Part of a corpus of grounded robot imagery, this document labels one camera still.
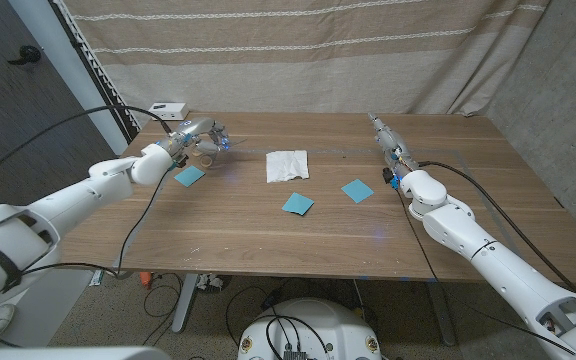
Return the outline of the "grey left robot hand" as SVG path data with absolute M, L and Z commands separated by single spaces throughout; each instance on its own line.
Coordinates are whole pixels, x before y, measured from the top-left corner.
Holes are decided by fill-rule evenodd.
M 230 139 L 222 123 L 210 117 L 198 117 L 182 121 L 159 145 L 179 167 L 185 166 L 192 155 L 201 167 L 210 168 L 217 154 L 230 148 Z

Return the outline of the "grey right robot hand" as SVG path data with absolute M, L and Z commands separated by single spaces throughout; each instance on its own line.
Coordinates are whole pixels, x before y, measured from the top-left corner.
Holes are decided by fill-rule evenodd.
M 416 171 L 418 164 L 412 156 L 399 133 L 387 126 L 378 116 L 369 113 L 372 126 L 376 132 L 375 141 L 381 147 L 387 167 L 396 177 L 405 177 Z

